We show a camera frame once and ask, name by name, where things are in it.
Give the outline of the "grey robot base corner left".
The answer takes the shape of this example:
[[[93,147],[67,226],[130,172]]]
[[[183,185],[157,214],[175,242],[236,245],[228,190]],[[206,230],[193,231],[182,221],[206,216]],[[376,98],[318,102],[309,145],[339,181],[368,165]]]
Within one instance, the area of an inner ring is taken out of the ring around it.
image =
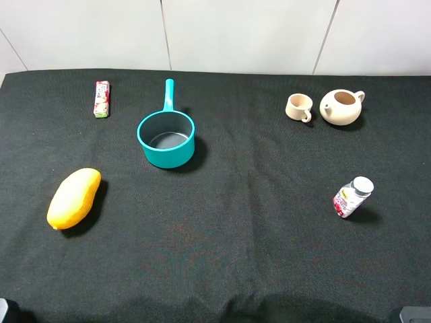
[[[9,312],[9,305],[6,299],[0,299],[0,323],[7,322],[7,315]]]

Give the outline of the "grey robot base corner right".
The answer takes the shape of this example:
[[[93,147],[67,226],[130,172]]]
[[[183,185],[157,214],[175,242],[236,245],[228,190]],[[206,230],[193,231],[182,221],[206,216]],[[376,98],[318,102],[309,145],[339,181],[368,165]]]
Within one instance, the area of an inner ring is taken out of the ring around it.
[[[401,323],[431,323],[431,307],[405,306],[399,318]]]

